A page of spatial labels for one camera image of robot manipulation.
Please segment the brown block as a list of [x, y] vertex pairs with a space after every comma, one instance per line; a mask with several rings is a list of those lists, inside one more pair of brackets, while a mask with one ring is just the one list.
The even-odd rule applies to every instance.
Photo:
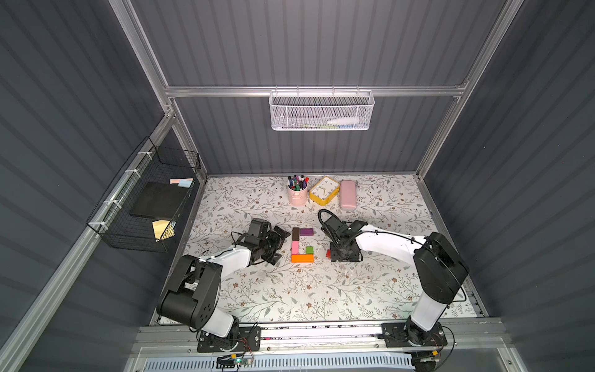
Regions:
[[300, 232], [301, 230], [298, 227], [294, 227], [292, 229], [292, 240], [299, 241], [300, 240]]

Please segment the pink block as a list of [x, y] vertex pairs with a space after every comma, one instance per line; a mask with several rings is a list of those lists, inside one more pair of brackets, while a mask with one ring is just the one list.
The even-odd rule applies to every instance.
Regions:
[[300, 254], [300, 242], [298, 240], [293, 240], [291, 242], [291, 254], [292, 255]]

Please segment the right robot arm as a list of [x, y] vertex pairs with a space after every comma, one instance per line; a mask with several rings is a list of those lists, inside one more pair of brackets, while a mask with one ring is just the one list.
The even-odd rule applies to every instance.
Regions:
[[387, 330], [384, 338], [413, 347], [447, 344], [439, 319], [455, 302], [455, 297], [469, 275], [469, 267], [450, 241], [439, 232], [427, 237], [390, 232], [364, 221], [342, 221], [328, 209], [318, 212], [322, 232], [330, 238], [332, 262], [357, 263], [365, 252], [383, 254], [417, 271], [422, 295], [404, 325]]

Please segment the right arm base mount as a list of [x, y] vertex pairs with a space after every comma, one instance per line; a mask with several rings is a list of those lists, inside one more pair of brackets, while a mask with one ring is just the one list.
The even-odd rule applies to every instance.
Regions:
[[448, 345], [442, 325], [437, 322], [429, 331], [413, 322], [387, 322], [381, 324], [381, 336], [387, 347], [437, 347]]

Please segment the purple block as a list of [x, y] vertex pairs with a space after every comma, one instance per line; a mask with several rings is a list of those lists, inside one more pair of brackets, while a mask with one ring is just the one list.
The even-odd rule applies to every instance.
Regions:
[[315, 231], [313, 228], [304, 228], [300, 229], [300, 236], [301, 237], [312, 237], [315, 235]]

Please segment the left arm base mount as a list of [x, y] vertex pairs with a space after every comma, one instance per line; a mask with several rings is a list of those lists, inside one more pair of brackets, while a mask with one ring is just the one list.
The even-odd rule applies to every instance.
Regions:
[[232, 327], [225, 338], [212, 333], [199, 331], [197, 336], [198, 353], [249, 353], [260, 349], [261, 327], [257, 324]]

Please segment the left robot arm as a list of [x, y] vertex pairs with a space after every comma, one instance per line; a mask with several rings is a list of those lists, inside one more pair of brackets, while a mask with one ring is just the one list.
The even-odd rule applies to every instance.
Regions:
[[182, 256], [161, 292], [156, 313], [220, 339], [237, 341], [240, 322], [218, 308], [220, 287], [229, 275], [261, 263], [276, 265], [290, 233], [253, 219], [245, 233], [232, 232], [232, 244], [222, 252]]

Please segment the orange block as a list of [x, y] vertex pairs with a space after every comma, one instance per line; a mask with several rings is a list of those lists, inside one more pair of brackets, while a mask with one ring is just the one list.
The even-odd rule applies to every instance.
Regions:
[[295, 254], [291, 256], [291, 262], [294, 264], [311, 264], [315, 262], [313, 254]]

